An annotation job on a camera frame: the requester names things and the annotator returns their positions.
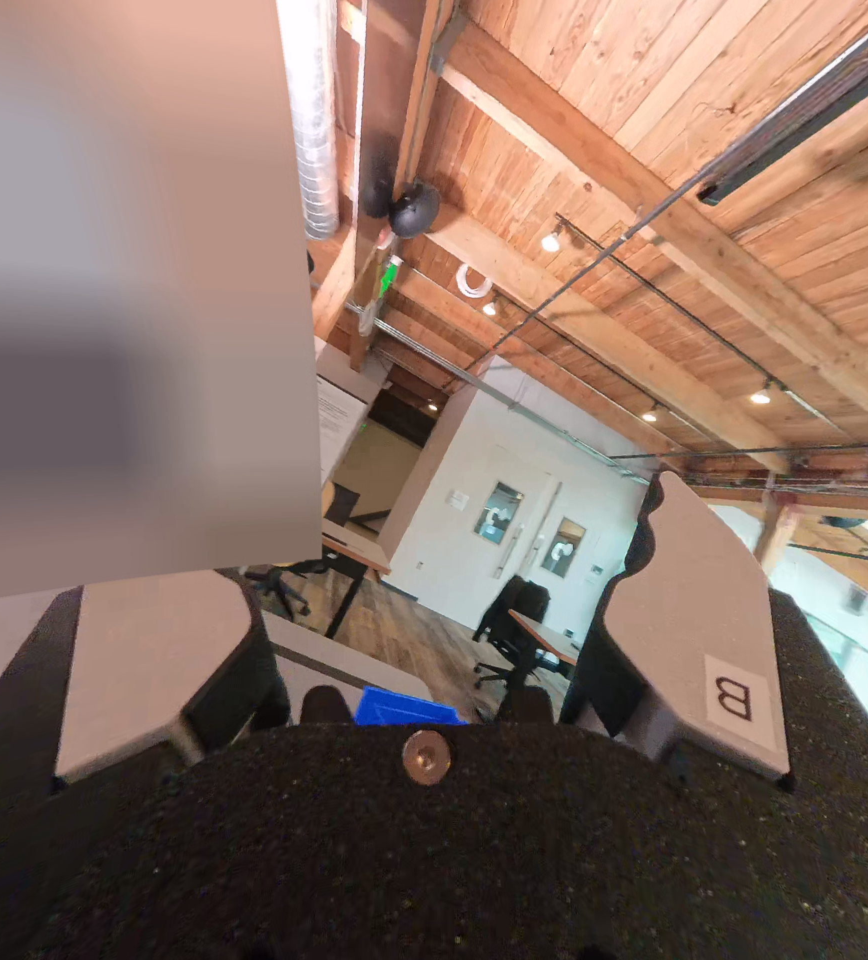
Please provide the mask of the white door with window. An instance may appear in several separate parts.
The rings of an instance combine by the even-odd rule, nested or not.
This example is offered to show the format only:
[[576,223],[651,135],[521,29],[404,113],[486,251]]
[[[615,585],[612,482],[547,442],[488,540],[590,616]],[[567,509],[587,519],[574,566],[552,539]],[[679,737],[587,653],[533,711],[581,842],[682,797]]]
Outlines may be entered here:
[[555,510],[535,534],[531,559],[525,567],[527,580],[551,594],[562,592],[570,585],[571,575],[583,565],[579,558],[590,539],[588,534],[577,515]]
[[495,483],[473,527],[479,541],[490,545],[485,568],[490,581],[501,584],[532,570],[560,490],[560,480],[550,474],[537,488]]

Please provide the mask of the blue plastic bin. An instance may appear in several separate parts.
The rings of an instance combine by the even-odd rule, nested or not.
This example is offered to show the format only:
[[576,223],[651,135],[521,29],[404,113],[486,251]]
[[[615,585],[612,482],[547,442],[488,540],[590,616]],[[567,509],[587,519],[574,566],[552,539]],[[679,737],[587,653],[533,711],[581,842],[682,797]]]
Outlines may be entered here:
[[465,726],[450,705],[374,686],[364,687],[353,721],[357,726]]

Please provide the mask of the silver ventilation duct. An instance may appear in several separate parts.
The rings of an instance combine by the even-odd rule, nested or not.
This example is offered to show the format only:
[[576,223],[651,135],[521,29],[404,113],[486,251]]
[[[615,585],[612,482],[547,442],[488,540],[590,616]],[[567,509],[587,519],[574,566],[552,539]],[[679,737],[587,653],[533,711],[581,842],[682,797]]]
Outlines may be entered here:
[[296,165],[308,239],[340,226],[335,135],[337,10],[334,1],[278,1]]

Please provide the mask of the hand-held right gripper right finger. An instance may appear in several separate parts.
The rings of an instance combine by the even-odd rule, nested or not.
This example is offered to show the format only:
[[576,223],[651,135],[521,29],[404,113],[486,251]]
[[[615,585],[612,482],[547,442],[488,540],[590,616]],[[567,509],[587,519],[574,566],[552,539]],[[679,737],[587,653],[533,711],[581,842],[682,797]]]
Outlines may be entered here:
[[773,783],[790,757],[767,578],[678,474],[642,501],[606,585],[560,723],[666,762],[689,743]]

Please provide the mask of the wooden desk with black legs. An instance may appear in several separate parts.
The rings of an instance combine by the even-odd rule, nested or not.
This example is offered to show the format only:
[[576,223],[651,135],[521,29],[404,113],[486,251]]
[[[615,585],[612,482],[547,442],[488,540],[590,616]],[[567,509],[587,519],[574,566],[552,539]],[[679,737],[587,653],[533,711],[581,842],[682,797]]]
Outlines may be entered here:
[[368,571],[379,576],[391,573],[390,561],[377,542],[347,530],[324,518],[321,521],[322,558],[329,570],[334,570],[350,580],[344,598],[325,631],[333,640],[341,629]]
[[535,619],[524,616],[513,608],[509,608],[508,613],[518,627],[533,638],[540,649],[563,664],[570,667],[576,666],[581,649],[571,638],[557,633]]

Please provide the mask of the grey table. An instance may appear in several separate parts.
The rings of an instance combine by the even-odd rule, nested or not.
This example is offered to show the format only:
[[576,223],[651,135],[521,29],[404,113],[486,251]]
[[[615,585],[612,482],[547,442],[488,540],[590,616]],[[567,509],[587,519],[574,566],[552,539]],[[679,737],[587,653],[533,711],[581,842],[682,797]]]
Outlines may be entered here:
[[314,687],[338,690],[352,714],[365,688],[389,690],[432,702],[427,685],[413,674],[263,611],[278,670],[291,703],[291,724],[300,721],[303,700]]

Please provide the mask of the black linear ceiling lamp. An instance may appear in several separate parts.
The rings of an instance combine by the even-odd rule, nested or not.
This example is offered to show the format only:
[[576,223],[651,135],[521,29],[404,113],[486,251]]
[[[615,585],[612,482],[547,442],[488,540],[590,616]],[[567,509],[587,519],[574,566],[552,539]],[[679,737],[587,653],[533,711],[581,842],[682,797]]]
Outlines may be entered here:
[[714,207],[868,98],[868,31],[711,162],[697,200]]

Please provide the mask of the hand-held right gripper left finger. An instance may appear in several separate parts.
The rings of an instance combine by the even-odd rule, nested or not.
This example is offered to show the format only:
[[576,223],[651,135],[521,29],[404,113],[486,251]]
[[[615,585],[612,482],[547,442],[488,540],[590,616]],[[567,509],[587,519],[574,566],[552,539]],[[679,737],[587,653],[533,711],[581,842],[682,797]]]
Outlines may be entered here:
[[64,783],[152,749],[192,766],[288,724],[257,591],[236,571],[85,587],[56,761]]

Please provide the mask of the black dome ceiling fixture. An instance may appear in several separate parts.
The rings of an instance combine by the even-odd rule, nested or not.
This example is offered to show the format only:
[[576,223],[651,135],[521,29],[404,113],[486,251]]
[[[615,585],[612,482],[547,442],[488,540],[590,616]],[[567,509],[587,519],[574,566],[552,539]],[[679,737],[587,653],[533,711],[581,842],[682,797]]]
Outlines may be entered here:
[[413,239],[426,234],[440,212],[440,192],[437,187],[415,180],[395,200],[389,210],[392,232],[401,239]]

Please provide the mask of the black office chair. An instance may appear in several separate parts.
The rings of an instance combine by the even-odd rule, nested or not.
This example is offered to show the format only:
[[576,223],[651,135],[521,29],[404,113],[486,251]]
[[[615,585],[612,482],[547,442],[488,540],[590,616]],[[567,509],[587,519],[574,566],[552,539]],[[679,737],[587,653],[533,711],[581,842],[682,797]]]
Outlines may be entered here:
[[550,594],[542,585],[527,581],[517,574],[505,583],[483,614],[471,639],[473,642],[488,642],[512,664],[512,669],[500,669],[478,662],[474,672],[480,674],[486,668],[488,673],[476,680],[476,689],[489,680],[502,680],[508,688],[524,685],[536,667],[538,645],[533,636],[514,620],[510,610],[541,622],[549,603]]
[[311,610],[304,597],[284,582],[283,574],[290,572],[303,577],[309,573],[322,574],[326,571],[327,563],[323,559],[312,559],[286,566],[272,565],[264,572],[252,571],[248,567],[244,567],[240,570],[240,573],[248,581],[258,584],[258,590],[261,594],[265,596],[275,595],[283,607],[286,617],[295,622],[297,614],[307,617]]

